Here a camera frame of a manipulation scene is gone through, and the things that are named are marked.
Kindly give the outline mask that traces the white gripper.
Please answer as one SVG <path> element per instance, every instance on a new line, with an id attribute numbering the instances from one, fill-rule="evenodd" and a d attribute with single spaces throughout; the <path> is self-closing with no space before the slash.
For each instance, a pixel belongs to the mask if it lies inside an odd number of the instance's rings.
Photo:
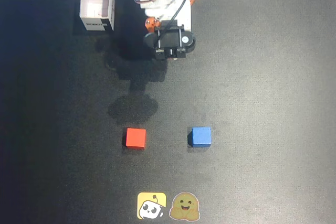
<path id="1" fill-rule="evenodd" d="M 159 21 L 169 21 L 175 12 L 178 10 L 183 0 L 176 0 L 174 3 L 158 7 L 158 8 L 146 8 L 145 14 L 148 18 L 145 21 L 145 27 L 148 33 L 155 32 L 155 28 L 159 27 Z M 187 0 L 175 17 L 178 26 L 184 25 L 184 29 L 187 31 L 192 30 L 192 18 L 191 18 L 191 4 Z"/>

